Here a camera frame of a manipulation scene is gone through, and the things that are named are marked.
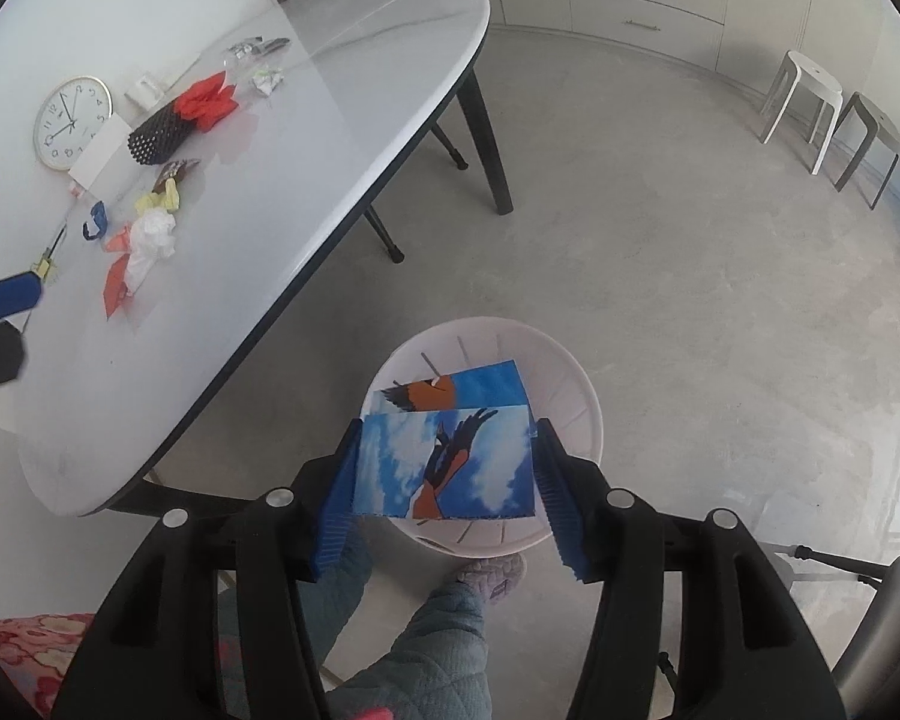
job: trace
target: silver screw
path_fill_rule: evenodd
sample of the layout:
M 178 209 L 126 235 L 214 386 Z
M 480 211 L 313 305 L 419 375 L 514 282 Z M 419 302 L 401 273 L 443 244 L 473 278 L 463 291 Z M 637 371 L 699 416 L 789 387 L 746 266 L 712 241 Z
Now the silver screw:
M 170 509 L 163 515 L 163 524 L 168 528 L 179 528 L 188 519 L 190 515 L 184 509 Z
M 278 488 L 266 494 L 266 504 L 274 509 L 283 509 L 293 503 L 293 490 Z
M 732 531 L 740 520 L 730 509 L 717 509 L 713 512 L 713 524 L 725 531 Z
M 629 509 L 636 503 L 636 499 L 634 498 L 634 494 L 629 490 L 617 488 L 616 490 L 610 490 L 610 492 L 607 493 L 607 503 L 615 509 Z

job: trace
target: gray chair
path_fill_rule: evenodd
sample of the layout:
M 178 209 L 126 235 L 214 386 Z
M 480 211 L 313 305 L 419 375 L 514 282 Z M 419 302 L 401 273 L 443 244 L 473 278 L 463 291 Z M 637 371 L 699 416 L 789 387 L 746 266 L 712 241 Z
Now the gray chair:
M 767 547 L 770 547 L 768 551 L 799 560 L 816 560 L 850 572 L 858 581 L 876 589 L 874 600 L 850 644 L 833 667 L 833 680 L 850 720 L 900 720 L 900 557 L 887 566 L 826 555 L 805 546 Z M 780 569 L 785 584 L 788 580 L 816 581 L 842 576 L 794 574 L 782 565 Z
M 893 126 L 890 117 L 881 111 L 873 100 L 864 97 L 859 92 L 854 92 L 850 95 L 850 100 L 840 112 L 840 118 L 837 119 L 837 129 L 840 129 L 840 125 L 844 123 L 844 119 L 847 118 L 847 114 L 851 110 L 856 111 L 860 121 L 864 122 L 866 136 L 864 136 L 863 143 L 860 143 L 860 148 L 857 148 L 855 155 L 850 159 L 850 165 L 847 165 L 844 174 L 837 179 L 836 187 L 837 191 L 842 191 L 847 186 L 847 181 L 850 181 L 853 172 L 857 167 L 860 167 L 860 163 L 863 161 L 869 148 L 874 144 L 874 140 L 879 140 L 890 151 L 893 151 L 893 165 L 890 165 L 890 170 L 888 170 L 887 176 L 883 179 L 883 184 L 876 193 L 874 204 L 869 206 L 871 210 L 874 210 L 881 194 L 887 188 L 887 184 L 890 183 L 890 176 L 893 174 L 896 163 L 900 161 L 900 133 Z

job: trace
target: stool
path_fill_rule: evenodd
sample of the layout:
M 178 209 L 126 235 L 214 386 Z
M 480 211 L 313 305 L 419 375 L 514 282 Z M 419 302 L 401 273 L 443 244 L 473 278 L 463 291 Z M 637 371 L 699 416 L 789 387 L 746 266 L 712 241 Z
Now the stool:
M 567 453 L 600 464 L 604 417 L 590 379 L 573 355 L 539 330 L 499 317 L 454 319 L 406 341 L 370 383 L 377 389 L 514 360 L 534 419 L 548 418 Z M 540 495 L 536 516 L 521 519 L 391 519 L 418 543 L 456 557 L 499 557 L 529 549 L 551 533 Z
M 844 89 L 840 85 L 840 81 L 834 79 L 831 74 L 814 62 L 813 59 L 804 56 L 800 52 L 786 52 L 783 56 L 783 61 L 780 63 L 780 69 L 776 72 L 776 78 L 773 79 L 773 84 L 770 86 L 767 101 L 763 104 L 763 109 L 760 111 L 761 115 L 765 116 L 765 114 L 770 112 L 773 102 L 784 90 L 784 81 L 787 79 L 789 79 L 790 85 L 789 89 L 787 89 L 786 98 L 784 98 L 783 105 L 780 106 L 780 111 L 776 118 L 768 124 L 766 131 L 764 131 L 763 143 L 767 143 L 770 140 L 770 135 L 773 135 L 776 126 L 780 124 L 780 119 L 783 118 L 783 112 L 787 109 L 787 105 L 790 104 L 790 99 L 794 95 L 794 90 L 797 89 L 797 84 L 803 84 L 820 98 L 820 104 L 817 106 L 817 114 L 814 117 L 813 127 L 810 129 L 810 137 L 807 138 L 807 143 L 813 143 L 813 138 L 817 135 L 817 129 L 823 120 L 824 105 L 829 105 L 833 109 L 833 114 L 830 116 L 830 124 L 826 129 L 826 136 L 823 138 L 823 145 L 820 147 L 820 154 L 817 157 L 817 162 L 813 165 L 813 170 L 810 172 L 810 175 L 816 175 L 820 172 L 823 156 L 830 145 L 833 131 L 837 128 L 837 117 L 840 115 L 840 109 L 844 104 Z
M 883 179 L 883 183 L 876 193 L 874 204 L 869 206 L 872 211 L 876 208 L 876 203 L 880 199 L 881 194 L 883 194 L 883 191 L 887 188 L 887 184 L 890 183 L 890 176 L 893 174 L 893 168 L 896 167 L 896 163 L 900 161 L 900 133 L 898 129 L 893 126 L 890 117 L 874 105 L 873 100 L 865 98 L 864 95 L 861 95 L 859 92 L 854 92 L 850 95 L 850 102 L 847 103 L 847 107 L 842 110 L 840 119 L 837 119 L 837 129 L 844 123 L 844 119 L 847 118 L 847 114 L 850 113 L 850 110 L 855 110 L 857 116 L 860 117 L 860 121 L 864 122 L 866 135 L 864 136 L 863 143 L 860 143 L 860 148 L 857 148 L 855 155 L 850 159 L 850 165 L 847 165 L 844 174 L 837 179 L 837 191 L 842 191 L 842 189 L 847 186 L 847 181 L 850 181 L 853 172 L 857 167 L 860 167 L 860 163 L 866 156 L 866 152 L 874 143 L 874 139 L 879 138 L 884 146 L 890 151 L 893 151 L 893 164 L 890 165 L 890 170 L 888 170 L 887 176 Z

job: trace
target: gray stool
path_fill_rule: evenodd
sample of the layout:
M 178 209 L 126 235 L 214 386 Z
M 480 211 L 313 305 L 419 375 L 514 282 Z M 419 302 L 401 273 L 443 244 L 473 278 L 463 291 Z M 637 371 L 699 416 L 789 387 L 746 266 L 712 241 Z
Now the gray stool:
M 893 168 L 896 167 L 896 163 L 900 161 L 900 133 L 898 132 L 898 129 L 893 126 L 890 117 L 874 105 L 873 100 L 865 98 L 864 95 L 861 95 L 859 92 L 854 92 L 850 95 L 850 101 L 840 112 L 840 119 L 837 119 L 837 129 L 840 129 L 840 125 L 844 123 L 844 119 L 847 117 L 847 114 L 850 113 L 851 109 L 855 110 L 857 116 L 860 117 L 860 121 L 864 122 L 866 136 L 864 137 L 863 143 L 860 143 L 860 148 L 857 149 L 857 152 L 850 160 L 850 165 L 847 165 L 847 169 L 844 170 L 844 174 L 837 179 L 837 191 L 842 191 L 842 189 L 847 186 L 847 181 L 850 181 L 850 177 L 857 167 L 860 166 L 860 162 L 863 160 L 864 156 L 866 156 L 866 153 L 869 151 L 869 148 L 874 143 L 875 139 L 879 138 L 880 142 L 890 151 L 893 151 L 893 154 L 895 155 L 893 156 L 893 165 L 890 165 L 887 177 L 883 179 L 883 184 L 880 186 L 880 190 L 874 198 L 874 204 L 869 207 L 871 210 L 874 210 L 874 208 L 876 208 L 876 202 L 887 188 L 887 184 L 890 183 L 890 175 L 893 173 Z

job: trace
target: yellow crumpled paper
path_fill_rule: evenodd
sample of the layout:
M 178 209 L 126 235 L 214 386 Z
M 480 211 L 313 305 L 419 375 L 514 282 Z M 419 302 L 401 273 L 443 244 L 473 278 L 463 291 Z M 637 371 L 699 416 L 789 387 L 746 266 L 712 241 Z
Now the yellow crumpled paper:
M 163 208 L 170 211 L 170 213 L 179 211 L 180 193 L 176 190 L 176 181 L 173 178 L 168 178 L 164 191 L 161 191 L 160 194 L 156 194 L 155 191 L 148 191 L 133 204 L 133 207 L 136 209 L 138 217 L 144 215 L 151 208 Z

